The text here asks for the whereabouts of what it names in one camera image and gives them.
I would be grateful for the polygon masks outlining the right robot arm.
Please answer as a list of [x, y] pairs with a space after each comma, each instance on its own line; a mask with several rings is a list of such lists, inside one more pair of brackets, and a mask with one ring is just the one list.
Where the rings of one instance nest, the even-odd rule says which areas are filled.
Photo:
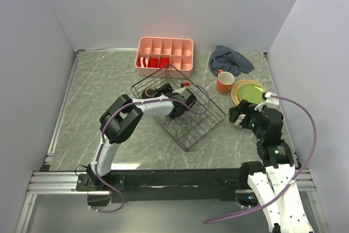
[[257, 139], [259, 162], [245, 162], [239, 182], [251, 188], [270, 232], [313, 232], [299, 195], [291, 149], [282, 138], [283, 115], [275, 106], [253, 104], [245, 99], [230, 108], [230, 122], [250, 129]]

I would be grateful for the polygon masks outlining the black bowl gold rim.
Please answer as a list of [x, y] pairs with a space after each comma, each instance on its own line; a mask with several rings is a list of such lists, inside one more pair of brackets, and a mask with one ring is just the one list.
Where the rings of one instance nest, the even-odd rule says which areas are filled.
[[155, 98], [157, 96], [158, 96], [158, 90], [154, 87], [146, 88], [141, 94], [142, 99]]

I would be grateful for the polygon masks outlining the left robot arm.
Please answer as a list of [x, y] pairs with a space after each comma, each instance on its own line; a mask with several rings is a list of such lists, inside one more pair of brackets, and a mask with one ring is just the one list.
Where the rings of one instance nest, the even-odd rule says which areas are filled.
[[131, 137], [139, 122], [147, 117], [169, 117], [172, 120], [190, 110], [197, 101], [182, 83], [179, 89], [166, 83], [159, 88], [148, 87], [141, 99], [121, 95], [101, 116], [101, 139], [95, 157], [86, 167], [88, 181], [95, 190], [110, 183], [111, 165], [119, 146]]

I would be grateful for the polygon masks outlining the pink patterned bowl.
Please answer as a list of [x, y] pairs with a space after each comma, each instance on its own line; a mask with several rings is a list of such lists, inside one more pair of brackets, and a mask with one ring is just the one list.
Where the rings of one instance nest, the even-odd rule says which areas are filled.
[[246, 117], [246, 114], [240, 113], [239, 115], [233, 115], [230, 119], [231, 123], [233, 123], [238, 128], [243, 128], [243, 121]]

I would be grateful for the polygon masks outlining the tan wooden plate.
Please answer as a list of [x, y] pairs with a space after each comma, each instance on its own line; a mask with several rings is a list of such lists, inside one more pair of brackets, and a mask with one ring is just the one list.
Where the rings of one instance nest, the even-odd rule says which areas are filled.
[[238, 105], [242, 99], [254, 104], [259, 104], [263, 102], [262, 94], [265, 92], [267, 92], [267, 89], [259, 82], [253, 80], [240, 80], [233, 85], [231, 89], [231, 97], [236, 105]]

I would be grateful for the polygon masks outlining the orange mug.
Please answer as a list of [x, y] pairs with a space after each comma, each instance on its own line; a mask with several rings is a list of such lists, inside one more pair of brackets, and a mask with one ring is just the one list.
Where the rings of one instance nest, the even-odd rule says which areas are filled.
[[233, 74], [227, 71], [218, 70], [218, 76], [216, 81], [216, 90], [219, 94], [227, 94], [231, 91], [234, 85], [235, 77]]

